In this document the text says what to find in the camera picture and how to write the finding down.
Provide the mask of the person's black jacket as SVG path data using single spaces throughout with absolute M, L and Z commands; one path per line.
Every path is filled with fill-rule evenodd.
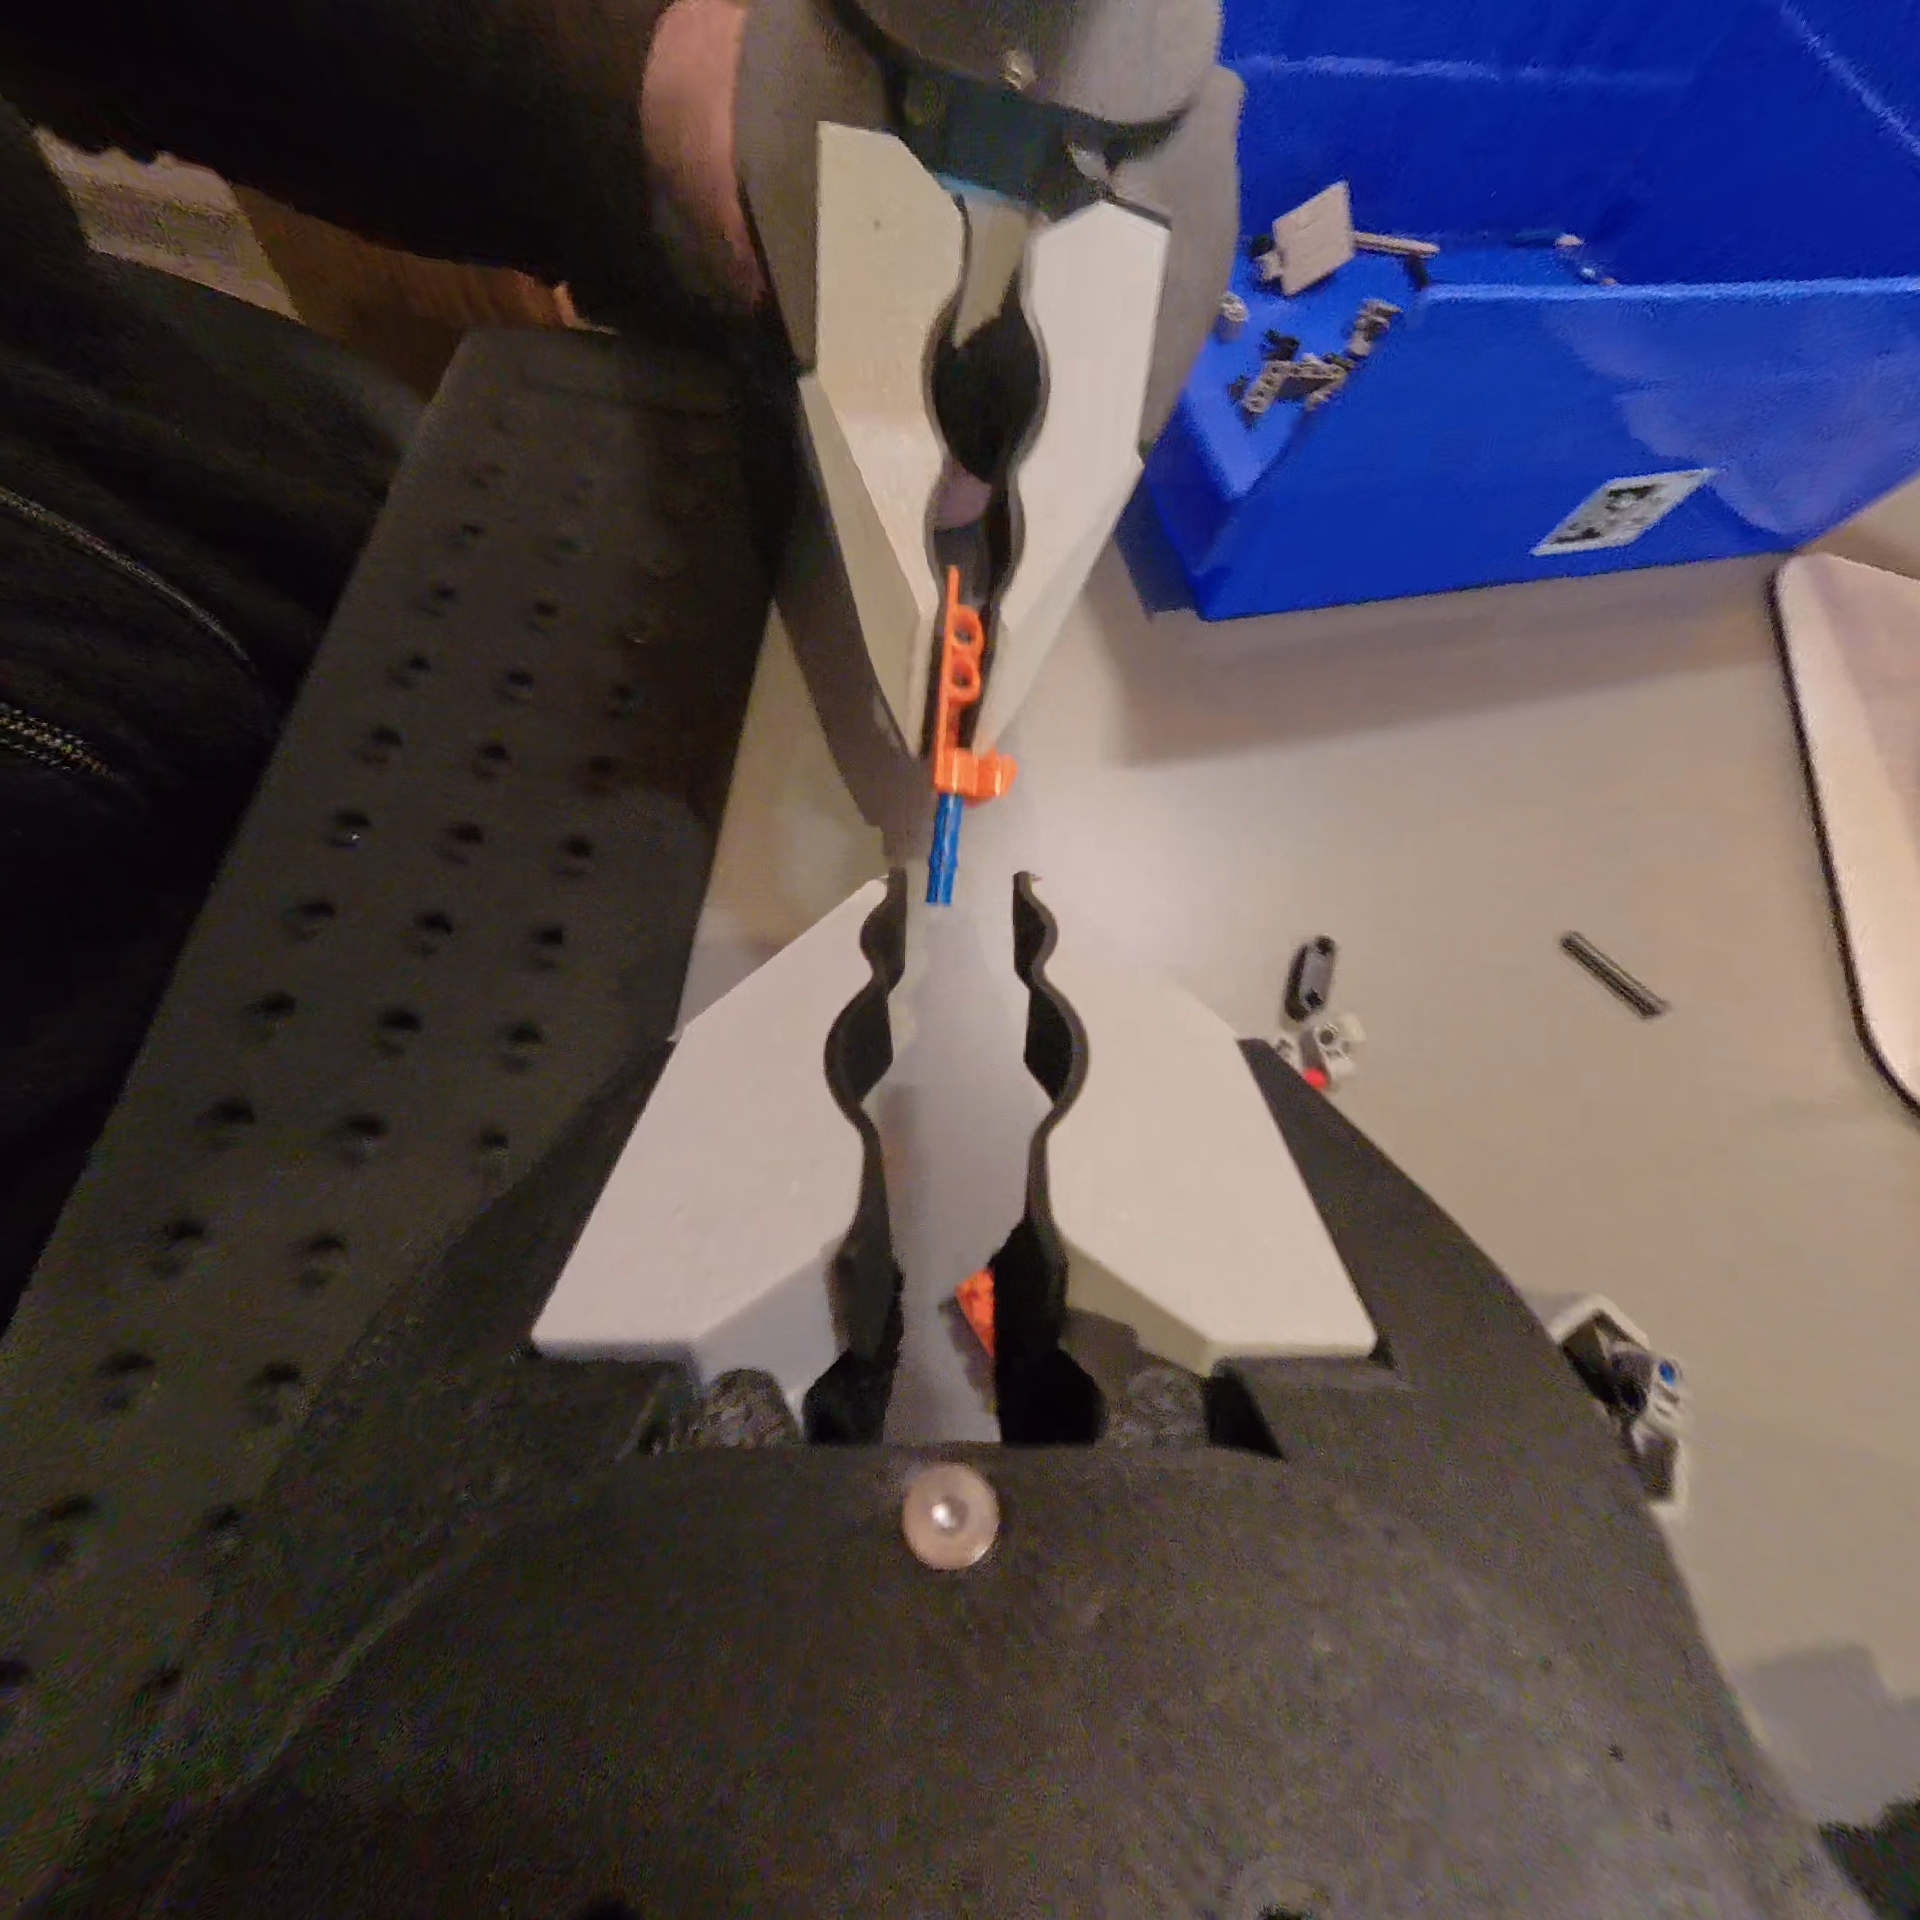
M 5 104 L 5 1320 L 421 408 L 296 320 L 102 253 Z

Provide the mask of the orange connector piece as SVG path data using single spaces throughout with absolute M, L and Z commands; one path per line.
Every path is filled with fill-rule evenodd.
M 975 709 L 987 686 L 987 632 L 962 593 L 960 566 L 945 568 L 945 600 L 934 641 L 929 776 L 941 799 L 982 805 L 1005 797 L 1017 758 L 973 742 Z

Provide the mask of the grey motor block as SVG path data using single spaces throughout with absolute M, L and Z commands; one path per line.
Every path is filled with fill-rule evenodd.
M 1616 1302 L 1599 1294 L 1541 1298 L 1547 1336 L 1611 1426 L 1649 1508 L 1667 1520 L 1690 1495 L 1690 1375 Z

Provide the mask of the dark grey axle pin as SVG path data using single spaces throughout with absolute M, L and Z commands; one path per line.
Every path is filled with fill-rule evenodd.
M 1584 933 L 1567 929 L 1560 937 L 1560 950 L 1637 1020 L 1650 1021 L 1670 1015 L 1671 1002 L 1667 997 L 1639 980 Z

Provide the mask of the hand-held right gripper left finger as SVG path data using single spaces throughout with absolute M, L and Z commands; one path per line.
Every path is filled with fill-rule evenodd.
M 731 1372 L 806 1400 L 882 1372 L 902 1270 L 867 1102 L 894 1065 L 905 874 L 685 1023 L 534 1327 L 553 1360 Z

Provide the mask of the person's left hand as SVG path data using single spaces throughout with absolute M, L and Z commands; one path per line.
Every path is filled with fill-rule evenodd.
M 640 79 L 640 140 L 657 237 L 686 288 L 749 320 L 765 276 L 736 176 L 736 84 L 749 7 L 674 2 Z

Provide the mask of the blue plastic bin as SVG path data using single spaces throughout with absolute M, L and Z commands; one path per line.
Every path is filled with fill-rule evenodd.
M 1441 286 L 1318 414 L 1210 342 L 1145 466 L 1227 618 L 1816 541 L 1917 477 L 1918 10 L 1894 2 L 1225 5 L 1240 240 L 1344 181 L 1359 229 L 1582 236 L 1614 288 Z M 1536 559 L 1599 485 L 1717 476 L 1621 548 Z

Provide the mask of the white printed tag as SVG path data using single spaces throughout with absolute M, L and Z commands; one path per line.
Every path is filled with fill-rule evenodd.
M 1714 479 L 1714 469 L 1683 469 L 1619 476 L 1597 487 L 1546 538 L 1529 548 L 1536 559 L 1621 548 Z

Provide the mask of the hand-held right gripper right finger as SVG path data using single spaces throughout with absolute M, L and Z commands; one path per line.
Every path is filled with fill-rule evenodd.
M 1067 933 L 1031 871 L 1014 943 L 1048 1105 L 1009 1237 L 1009 1375 L 1062 1352 L 1075 1311 L 1194 1375 L 1373 1357 L 1377 1320 L 1223 1016 Z

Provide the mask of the pile of small building pieces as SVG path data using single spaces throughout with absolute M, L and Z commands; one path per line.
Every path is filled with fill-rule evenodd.
M 1243 425 L 1280 408 L 1318 414 L 1409 318 L 1415 296 L 1441 286 L 1614 288 L 1616 273 L 1574 231 L 1467 231 L 1430 237 L 1367 231 L 1354 221 L 1354 191 L 1338 181 L 1287 208 L 1246 244 L 1251 288 L 1301 309 L 1266 325 L 1251 369 L 1227 382 Z

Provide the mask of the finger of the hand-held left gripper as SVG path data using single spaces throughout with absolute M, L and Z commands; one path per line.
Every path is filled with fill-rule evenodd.
M 1015 722 L 1137 489 L 1166 253 L 1168 229 L 1114 200 L 1027 241 L 1017 289 L 1040 397 L 1006 477 L 1014 543 L 993 593 L 982 750 Z
M 873 128 L 816 128 L 807 449 L 861 641 L 909 756 L 922 756 L 945 590 L 934 497 L 946 441 L 930 360 L 962 293 L 970 226 L 935 174 Z

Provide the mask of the white stand base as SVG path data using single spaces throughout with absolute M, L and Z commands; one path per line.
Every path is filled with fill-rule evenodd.
M 1918 583 L 1814 553 L 1769 593 L 1856 1032 L 1917 1112 Z

